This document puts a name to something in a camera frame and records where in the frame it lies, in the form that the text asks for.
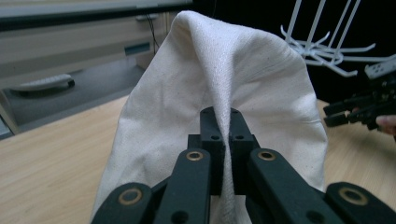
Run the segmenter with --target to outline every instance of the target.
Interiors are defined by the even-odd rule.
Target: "gray floor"
[[[76,85],[67,84],[22,96],[4,90],[22,132],[128,95],[144,70],[133,57],[68,73]]]

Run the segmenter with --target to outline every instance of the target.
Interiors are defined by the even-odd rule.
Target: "black robotic device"
[[[334,183],[325,193],[310,187],[281,154],[259,146],[238,110],[231,116],[234,192],[246,195],[252,223],[396,223],[396,213],[359,186]],[[209,223],[210,196],[221,195],[225,150],[213,107],[201,111],[200,123],[201,134],[189,134],[171,176],[153,188],[114,189],[92,223]]]
[[[374,130],[378,129],[376,117],[396,115],[396,59],[367,66],[366,73],[369,90],[323,108],[328,127],[361,122]]]

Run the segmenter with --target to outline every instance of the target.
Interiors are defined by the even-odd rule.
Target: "white cloth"
[[[183,11],[122,109],[92,215],[116,187],[153,187],[168,177],[209,106],[223,136],[233,107],[261,147],[277,150],[308,184],[323,188],[327,137],[301,56],[275,35]],[[250,223],[244,197],[233,195],[229,152],[224,167],[210,222]]]

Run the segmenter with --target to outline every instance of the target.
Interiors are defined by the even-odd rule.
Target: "wooden table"
[[[125,101],[0,141],[0,223],[88,223]],[[358,184],[396,209],[393,138],[360,124],[326,131],[326,183]]]

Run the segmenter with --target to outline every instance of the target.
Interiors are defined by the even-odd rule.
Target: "white hanger rack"
[[[344,11],[343,11],[343,13],[340,17],[340,20],[334,30],[334,34],[332,35],[332,38],[327,46],[323,45],[323,42],[329,38],[330,32],[328,32],[320,40],[318,40],[316,42],[313,41],[313,37],[314,37],[315,31],[318,26],[318,21],[320,19],[320,15],[321,15],[321,12],[323,11],[326,0],[320,0],[317,14],[316,14],[314,21],[312,23],[312,27],[309,32],[309,36],[308,36],[307,40],[303,41],[303,40],[293,39],[291,37],[291,34],[293,32],[294,24],[296,22],[297,15],[300,10],[301,2],[302,2],[302,0],[296,0],[296,4],[294,5],[294,10],[291,15],[288,31],[285,32],[283,29],[283,26],[281,26],[280,29],[281,29],[282,35],[285,36],[285,41],[294,50],[296,50],[298,53],[300,53],[303,56],[306,64],[315,65],[315,66],[326,66],[343,77],[353,77],[358,74],[358,71],[355,70],[355,71],[348,72],[348,71],[341,69],[337,65],[343,61],[357,62],[357,63],[382,63],[384,61],[396,59],[396,54],[393,54],[388,57],[357,57],[357,56],[346,56],[345,55],[346,53],[365,52],[365,51],[368,51],[375,47],[375,44],[372,44],[365,48],[352,48],[352,49],[341,48],[341,46],[344,42],[344,39],[347,35],[347,31],[349,29],[350,23],[352,23],[353,17],[355,16],[356,11],[358,10],[361,0],[357,0],[355,2],[355,6],[352,8],[349,18],[347,19],[346,26],[345,26],[344,31],[338,41],[336,48],[333,48],[332,44],[333,44],[334,39],[340,29],[342,22],[347,14],[347,10],[349,9],[351,0],[347,0]]]

